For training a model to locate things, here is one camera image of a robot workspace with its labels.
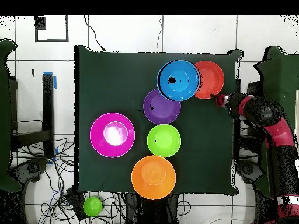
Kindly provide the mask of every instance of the table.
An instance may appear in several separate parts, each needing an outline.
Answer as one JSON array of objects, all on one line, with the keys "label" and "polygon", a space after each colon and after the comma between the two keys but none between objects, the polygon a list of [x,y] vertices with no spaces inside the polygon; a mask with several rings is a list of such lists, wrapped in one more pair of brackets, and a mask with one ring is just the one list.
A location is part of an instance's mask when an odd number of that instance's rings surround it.
[{"label": "table", "polygon": [[[142,104],[147,93],[157,87],[158,71],[166,62],[216,62],[224,72],[222,92],[229,94],[239,91],[235,68],[240,57],[240,50],[227,54],[120,53],[94,52],[82,45],[75,46],[75,184],[78,191],[134,192],[131,171],[140,159],[152,155],[147,148],[147,135],[155,126],[142,112]],[[93,122],[108,112],[125,115],[135,128],[131,150],[114,159],[98,154],[89,140]],[[232,154],[239,152],[233,146],[233,122],[227,110],[217,107],[214,100],[192,97],[182,102],[180,115],[171,124],[182,138],[177,154],[168,158],[176,171],[173,193],[237,193],[231,185]]]}]

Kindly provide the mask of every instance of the white tile floor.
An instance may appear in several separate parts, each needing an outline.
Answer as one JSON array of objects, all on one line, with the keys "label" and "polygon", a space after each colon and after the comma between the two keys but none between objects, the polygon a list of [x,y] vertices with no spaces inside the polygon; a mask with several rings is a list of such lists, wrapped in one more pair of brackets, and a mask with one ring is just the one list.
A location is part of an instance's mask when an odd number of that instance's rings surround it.
[{"label": "white tile floor", "polygon": [[[39,38],[64,39],[64,17],[46,18],[47,29],[39,30]],[[266,47],[279,45],[287,53],[299,49],[298,23],[294,18],[286,15],[164,15],[163,51],[215,54],[235,48],[243,50],[240,78],[241,92],[245,93],[249,82],[260,79],[253,64],[263,58]],[[154,52],[157,49],[157,38],[161,31],[159,21],[162,22],[160,15],[86,16],[86,19],[94,28],[98,42],[107,51]],[[18,120],[41,120],[41,75],[43,72],[52,72],[57,77],[57,88],[54,89],[55,138],[69,138],[70,145],[74,141],[74,45],[86,45],[95,51],[101,49],[83,16],[69,16],[68,23],[69,42],[36,43],[33,16],[0,16],[0,39],[12,39],[18,45],[7,62],[9,72],[19,81]],[[158,51],[162,51],[162,35],[159,37]],[[20,132],[40,128],[39,122],[19,124]],[[74,149],[68,150],[67,154],[73,156]],[[22,158],[26,157],[24,153],[18,152],[18,155],[21,157],[13,160],[13,166],[26,160]],[[48,165],[46,171],[51,177],[53,188],[57,189],[54,166]],[[72,173],[64,171],[62,176],[65,189],[73,185]],[[253,221],[255,198],[252,186],[244,184],[238,175],[235,184],[240,193],[233,197],[185,194],[185,200],[192,207],[186,217],[179,217],[180,224],[247,224]],[[99,194],[102,200],[108,198],[105,204],[113,202],[111,194]],[[30,183],[26,194],[29,224],[38,223],[42,216],[41,204],[50,202],[51,198],[52,190],[46,174],[37,183]],[[115,212],[115,207],[112,207],[112,214]],[[182,213],[181,204],[178,214]],[[55,224],[68,223],[56,221]],[[72,224],[78,224],[78,220],[72,220]],[[105,223],[95,219],[92,224]]]}]

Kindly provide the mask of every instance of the lime green bowl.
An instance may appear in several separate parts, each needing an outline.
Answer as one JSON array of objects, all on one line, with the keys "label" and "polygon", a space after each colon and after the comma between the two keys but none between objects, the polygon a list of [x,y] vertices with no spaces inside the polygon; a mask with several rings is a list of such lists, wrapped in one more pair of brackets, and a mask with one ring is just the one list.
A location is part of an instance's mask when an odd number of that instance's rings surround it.
[{"label": "lime green bowl", "polygon": [[97,216],[102,211],[102,202],[98,198],[90,197],[85,200],[83,210],[88,216]]},{"label": "lime green bowl", "polygon": [[180,133],[169,124],[159,124],[150,130],[147,146],[154,155],[168,158],[180,148]]}]

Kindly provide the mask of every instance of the black frame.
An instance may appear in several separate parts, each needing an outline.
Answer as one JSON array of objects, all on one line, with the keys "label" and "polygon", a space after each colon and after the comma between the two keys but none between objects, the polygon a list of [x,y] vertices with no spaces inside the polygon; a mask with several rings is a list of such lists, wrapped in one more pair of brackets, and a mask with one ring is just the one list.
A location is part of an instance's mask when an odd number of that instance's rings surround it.
[{"label": "black frame", "polygon": [[[18,130],[17,122],[17,101],[16,89],[18,82],[16,78],[9,78],[11,92],[11,115],[12,130]],[[53,77],[43,75],[43,125],[41,131],[29,132],[24,134],[13,134],[11,137],[11,150],[15,151],[21,147],[44,142],[44,155],[46,158],[54,156],[54,103],[53,103]]]}]

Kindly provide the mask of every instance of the blue bowl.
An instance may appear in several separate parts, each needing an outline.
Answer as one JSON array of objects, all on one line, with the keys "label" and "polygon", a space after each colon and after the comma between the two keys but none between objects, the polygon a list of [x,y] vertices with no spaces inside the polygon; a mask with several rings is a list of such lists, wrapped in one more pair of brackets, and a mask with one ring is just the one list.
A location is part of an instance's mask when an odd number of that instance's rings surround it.
[{"label": "blue bowl", "polygon": [[182,102],[191,98],[200,86],[197,68],[185,60],[174,60],[165,64],[157,76],[157,87],[168,100]]}]

